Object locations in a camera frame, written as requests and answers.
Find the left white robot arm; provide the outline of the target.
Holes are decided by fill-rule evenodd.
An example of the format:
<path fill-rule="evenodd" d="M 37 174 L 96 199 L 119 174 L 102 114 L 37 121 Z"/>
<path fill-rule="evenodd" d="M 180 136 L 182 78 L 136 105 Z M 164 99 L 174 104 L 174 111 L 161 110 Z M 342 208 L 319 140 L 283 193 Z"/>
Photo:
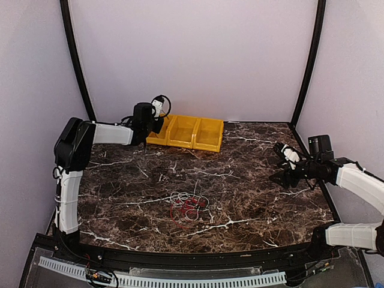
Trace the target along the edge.
<path fill-rule="evenodd" d="M 61 251 L 72 262 L 85 256 L 85 249 L 74 239 L 79 238 L 77 208 L 83 171 L 90 161 L 92 147 L 96 144 L 138 146 L 146 143 L 151 134 L 158 134 L 164 124 L 162 117 L 148 120 L 129 120 L 120 124 L 105 124 L 71 118 L 54 147 L 56 180 L 55 227 L 56 234 L 66 240 Z"/>

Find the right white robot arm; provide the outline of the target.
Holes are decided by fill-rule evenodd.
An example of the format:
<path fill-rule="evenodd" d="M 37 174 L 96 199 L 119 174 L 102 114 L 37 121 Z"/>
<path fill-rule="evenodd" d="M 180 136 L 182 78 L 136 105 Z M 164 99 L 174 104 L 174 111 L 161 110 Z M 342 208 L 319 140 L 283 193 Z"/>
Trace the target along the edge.
<path fill-rule="evenodd" d="M 330 183 L 357 195 L 380 213 L 383 212 L 383 180 L 348 158 L 334 158 L 326 135 L 309 139 L 310 154 L 277 142 L 273 150 L 281 159 L 279 172 L 271 175 L 272 182 L 283 188 L 295 188 L 301 180 Z M 383 223 L 324 224 L 316 227 L 306 255 L 319 260 L 330 247 L 357 247 L 383 254 Z"/>

